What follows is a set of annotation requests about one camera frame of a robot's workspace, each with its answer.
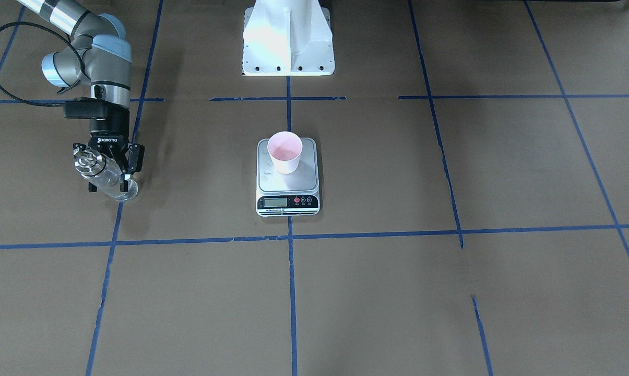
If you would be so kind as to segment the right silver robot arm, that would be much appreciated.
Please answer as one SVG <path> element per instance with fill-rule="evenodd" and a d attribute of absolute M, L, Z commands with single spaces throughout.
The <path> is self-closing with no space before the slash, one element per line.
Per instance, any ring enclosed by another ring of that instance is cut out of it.
<path fill-rule="evenodd" d="M 65 33 L 67 47 L 41 62 L 45 79 L 61 92 L 90 89 L 87 97 L 61 103 L 67 119 L 90 122 L 90 140 L 74 145 L 76 171 L 90 191 L 128 202 L 138 193 L 133 175 L 141 169 L 144 147 L 129 140 L 132 48 L 123 24 L 75 1 L 21 4 Z"/>

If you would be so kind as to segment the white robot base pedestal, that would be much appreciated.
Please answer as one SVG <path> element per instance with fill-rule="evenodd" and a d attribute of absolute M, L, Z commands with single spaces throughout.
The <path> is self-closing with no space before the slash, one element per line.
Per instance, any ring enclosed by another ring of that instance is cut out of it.
<path fill-rule="evenodd" d="M 333 75 L 330 17 L 329 7 L 319 1 L 256 1 L 244 12 L 242 74 Z"/>

